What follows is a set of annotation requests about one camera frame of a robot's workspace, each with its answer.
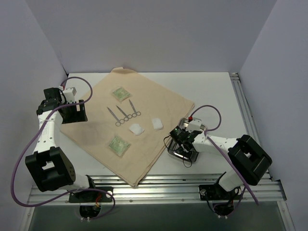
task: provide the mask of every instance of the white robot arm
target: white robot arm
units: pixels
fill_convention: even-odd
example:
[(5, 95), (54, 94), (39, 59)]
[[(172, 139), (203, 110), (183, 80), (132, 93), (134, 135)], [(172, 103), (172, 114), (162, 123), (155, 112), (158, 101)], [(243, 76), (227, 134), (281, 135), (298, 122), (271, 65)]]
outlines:
[[(59, 88), (45, 89), (44, 94), (46, 99), (37, 110), (39, 128), (55, 107), (61, 104), (76, 103), (75, 88), (63, 90), (60, 86)], [(26, 157), (26, 166), (42, 192), (91, 187), (90, 177), (76, 173), (72, 163), (60, 148), (60, 125), (87, 120), (84, 105), (80, 105), (79, 108), (69, 106), (56, 111), (47, 121), (38, 137), (33, 154)]]
[(199, 153), (224, 155), (232, 165), (232, 170), (224, 173), (218, 181), (207, 186), (208, 196), (213, 200), (230, 200), (245, 181), (246, 186), (257, 185), (270, 167), (272, 160), (267, 153), (248, 135), (241, 138), (223, 138), (206, 133), (206, 126), (194, 117), (183, 118), (170, 133), (172, 138), (168, 152), (191, 164)]

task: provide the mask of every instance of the white backdrop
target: white backdrop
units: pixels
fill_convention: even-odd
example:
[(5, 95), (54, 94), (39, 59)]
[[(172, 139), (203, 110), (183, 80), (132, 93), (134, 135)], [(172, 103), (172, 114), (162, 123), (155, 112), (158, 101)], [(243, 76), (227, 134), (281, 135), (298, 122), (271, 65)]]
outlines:
[(276, 0), (26, 0), (68, 73), (238, 72)]
[(308, 227), (308, 1), (278, 0), (240, 71), (297, 231)]
[[(23, 0), (1, 1), (0, 31), (0, 224), (1, 230), (15, 231), (24, 208), (10, 195), (13, 166), (38, 131), (36, 109), (44, 99), (43, 90), (58, 86), (65, 72)], [(20, 166), (16, 195), (27, 202), (32, 179), (24, 160)]]

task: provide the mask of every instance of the metal forceps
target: metal forceps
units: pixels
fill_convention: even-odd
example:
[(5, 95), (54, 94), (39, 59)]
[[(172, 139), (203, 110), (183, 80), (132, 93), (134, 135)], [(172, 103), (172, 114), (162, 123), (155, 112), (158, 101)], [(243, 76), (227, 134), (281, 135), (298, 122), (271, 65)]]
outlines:
[(111, 109), (109, 107), (107, 107), (107, 109), (110, 112), (110, 114), (112, 114), (112, 116), (116, 119), (116, 123), (115, 124), (116, 124), (117, 127), (121, 126), (121, 124), (124, 124), (125, 121), (123, 119), (118, 119), (116, 117), (116, 115), (113, 113), (113, 111), (111, 111)]
[(134, 113), (132, 113), (131, 115), (132, 115), (133, 117), (140, 116), (140, 115), (141, 115), (141, 112), (139, 112), (139, 111), (137, 112), (137, 111), (136, 111), (136, 109), (135, 109), (133, 103), (132, 103), (130, 100), (129, 100), (129, 103), (130, 103), (131, 108), (134, 110)]
[(124, 115), (124, 121), (128, 121), (129, 119), (132, 119), (133, 116), (131, 114), (127, 115), (120, 107), (116, 106), (119, 111)]

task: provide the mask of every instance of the green gauze packet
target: green gauze packet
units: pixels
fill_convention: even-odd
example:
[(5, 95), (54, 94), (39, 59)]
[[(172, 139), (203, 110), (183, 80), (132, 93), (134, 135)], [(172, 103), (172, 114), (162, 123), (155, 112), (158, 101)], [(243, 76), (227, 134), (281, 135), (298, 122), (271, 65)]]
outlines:
[(123, 87), (118, 87), (115, 91), (112, 92), (112, 95), (120, 102), (131, 96), (131, 94)]
[(124, 141), (118, 136), (115, 136), (109, 144), (109, 148), (111, 148), (111, 150), (120, 157), (123, 156), (129, 147), (130, 143)]

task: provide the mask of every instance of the beige cloth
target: beige cloth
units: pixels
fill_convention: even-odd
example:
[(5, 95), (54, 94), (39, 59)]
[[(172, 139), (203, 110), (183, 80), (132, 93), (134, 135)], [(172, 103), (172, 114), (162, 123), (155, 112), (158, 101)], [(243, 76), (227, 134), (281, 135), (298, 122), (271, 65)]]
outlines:
[[(126, 114), (133, 113), (133, 110), (128, 99), (120, 103), (112, 96), (111, 91), (118, 86), (124, 87), (132, 94), (129, 99), (136, 110), (141, 112), (141, 116), (132, 118), (119, 127), (115, 125), (116, 120), (107, 107), (119, 119), (124, 116), (116, 105)], [(89, 95), (90, 92), (82, 99), (88, 98)], [(136, 186), (164, 150), (163, 138), (193, 107), (192, 101), (135, 71), (115, 68), (93, 87), (93, 97), (85, 105), (88, 122), (63, 124), (61, 131), (128, 184)], [(154, 130), (153, 118), (161, 119), (164, 125), (162, 130)], [(135, 136), (129, 130), (134, 123), (140, 124), (145, 130), (140, 136)], [(131, 143), (122, 157), (108, 147), (115, 135)]]

